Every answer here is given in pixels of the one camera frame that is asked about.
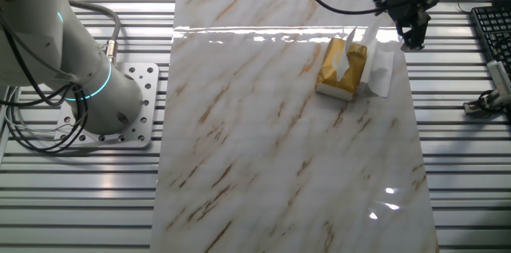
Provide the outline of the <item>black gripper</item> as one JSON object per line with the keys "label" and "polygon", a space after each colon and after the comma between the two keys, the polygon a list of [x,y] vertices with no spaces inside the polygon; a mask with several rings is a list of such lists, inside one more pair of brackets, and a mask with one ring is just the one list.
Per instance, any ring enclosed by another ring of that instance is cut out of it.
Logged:
{"label": "black gripper", "polygon": [[421,50],[430,16],[426,12],[435,0],[372,0],[378,8],[377,15],[387,12],[402,38],[401,51]]}

